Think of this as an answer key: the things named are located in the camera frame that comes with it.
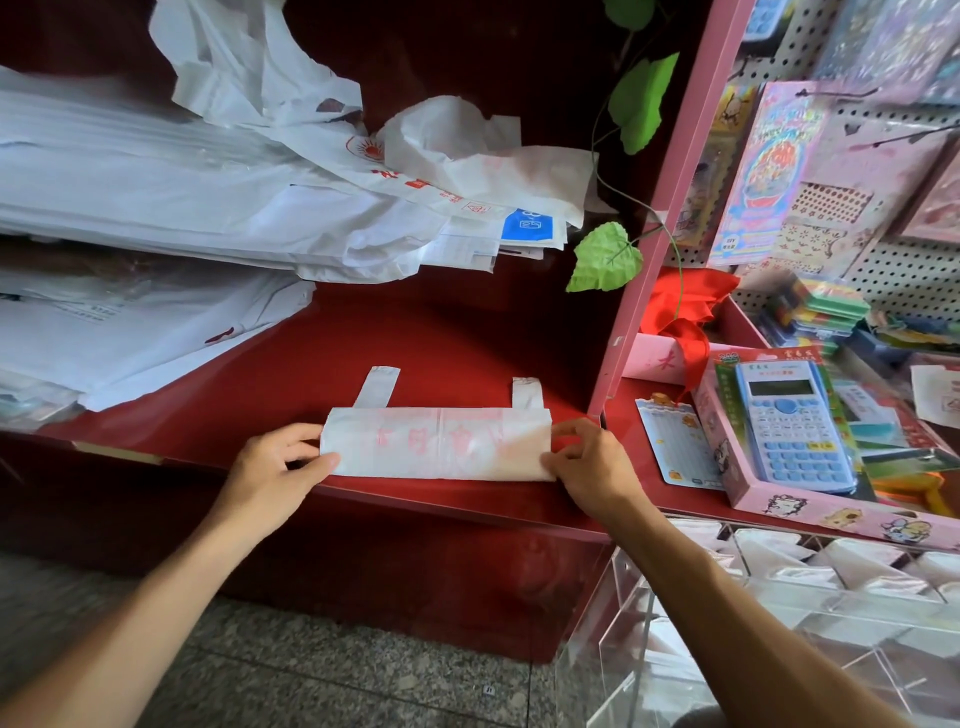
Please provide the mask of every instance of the sticker sheet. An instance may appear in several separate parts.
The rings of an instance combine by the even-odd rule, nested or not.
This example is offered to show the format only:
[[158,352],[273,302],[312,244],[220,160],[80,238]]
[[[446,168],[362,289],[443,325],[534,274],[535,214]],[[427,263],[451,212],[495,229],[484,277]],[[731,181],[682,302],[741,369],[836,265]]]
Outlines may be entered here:
[[688,488],[723,490],[713,451],[692,406],[637,400],[636,408],[663,480]]
[[[933,124],[832,113],[771,255],[740,266],[741,287],[772,292],[789,270],[846,275],[887,232],[943,149]],[[897,137],[906,137],[889,141]]]
[[912,104],[924,93],[960,28],[956,0],[850,0],[814,78],[824,90],[875,91],[875,101]]
[[944,153],[942,164],[933,171],[908,212],[902,234],[927,240],[960,243],[960,157],[956,141]]
[[822,101],[803,95],[809,86],[763,87],[708,266],[759,262],[773,249],[826,117]]

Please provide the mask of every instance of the blue label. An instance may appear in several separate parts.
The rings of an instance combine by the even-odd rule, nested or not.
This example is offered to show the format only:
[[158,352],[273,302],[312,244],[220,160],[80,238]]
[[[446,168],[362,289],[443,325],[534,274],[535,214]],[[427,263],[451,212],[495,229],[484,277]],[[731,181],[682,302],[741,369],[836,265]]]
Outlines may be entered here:
[[502,240],[550,240],[553,237],[553,218],[537,212],[519,209],[503,221]]

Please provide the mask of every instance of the cartoon illustration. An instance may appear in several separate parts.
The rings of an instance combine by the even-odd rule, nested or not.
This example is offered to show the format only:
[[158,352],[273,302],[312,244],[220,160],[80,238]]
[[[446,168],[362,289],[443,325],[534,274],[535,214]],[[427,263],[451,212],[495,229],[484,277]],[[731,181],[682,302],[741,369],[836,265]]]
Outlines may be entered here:
[[768,516],[777,516],[778,518],[787,518],[796,516],[808,503],[805,497],[796,496],[773,496],[767,503],[763,512]]
[[717,470],[725,473],[730,467],[730,440],[720,443],[720,447],[713,451],[713,459],[717,461]]
[[881,523],[883,537],[896,544],[918,544],[930,535],[931,526],[926,521],[908,521],[896,519],[889,523]]
[[841,508],[820,521],[820,525],[827,528],[846,528],[862,518],[863,511],[859,508]]

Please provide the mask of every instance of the left hand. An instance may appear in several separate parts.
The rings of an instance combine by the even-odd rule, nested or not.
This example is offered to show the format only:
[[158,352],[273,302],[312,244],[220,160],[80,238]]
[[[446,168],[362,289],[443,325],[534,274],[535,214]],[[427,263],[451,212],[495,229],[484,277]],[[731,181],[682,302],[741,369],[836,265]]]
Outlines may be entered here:
[[[337,453],[320,455],[317,446],[304,442],[319,440],[323,429],[287,425],[248,440],[202,527],[222,526],[250,548],[280,528],[340,464]],[[295,460],[310,462],[288,471],[287,463]]]

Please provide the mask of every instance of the colorful notebook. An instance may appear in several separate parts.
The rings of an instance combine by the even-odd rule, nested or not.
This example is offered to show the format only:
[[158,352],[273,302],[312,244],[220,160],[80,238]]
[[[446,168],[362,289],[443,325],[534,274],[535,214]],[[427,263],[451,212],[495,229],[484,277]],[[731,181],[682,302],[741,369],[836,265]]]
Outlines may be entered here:
[[663,480],[688,488],[723,490],[713,450],[693,407],[637,400],[636,408]]

